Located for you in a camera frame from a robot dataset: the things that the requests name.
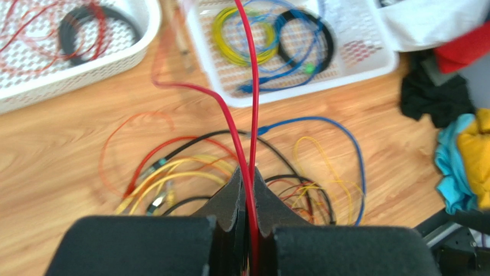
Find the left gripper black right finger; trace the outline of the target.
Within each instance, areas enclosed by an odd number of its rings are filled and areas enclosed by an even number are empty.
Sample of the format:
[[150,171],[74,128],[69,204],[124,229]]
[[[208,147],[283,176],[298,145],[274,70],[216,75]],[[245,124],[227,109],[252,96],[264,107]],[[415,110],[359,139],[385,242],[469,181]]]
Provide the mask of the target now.
[[420,234],[405,227],[315,226],[255,172],[260,250],[253,275],[439,275]]

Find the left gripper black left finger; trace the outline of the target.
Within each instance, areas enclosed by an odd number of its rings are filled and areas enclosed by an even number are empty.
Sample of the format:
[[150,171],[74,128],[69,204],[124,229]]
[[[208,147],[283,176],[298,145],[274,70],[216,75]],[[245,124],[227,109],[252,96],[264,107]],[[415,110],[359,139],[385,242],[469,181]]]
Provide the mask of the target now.
[[240,275],[240,170],[190,216],[87,216],[64,234],[46,275]]

